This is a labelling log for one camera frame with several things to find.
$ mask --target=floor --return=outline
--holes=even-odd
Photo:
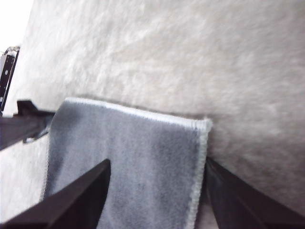
[[[36,0],[6,114],[112,101],[214,126],[208,154],[305,215],[305,1]],[[2,151],[1,217],[37,203],[48,139]],[[205,200],[196,228],[217,228]]]

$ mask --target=gray cloth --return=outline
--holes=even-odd
[[[45,197],[109,158],[98,228],[192,229],[211,121],[67,99],[51,125]]]

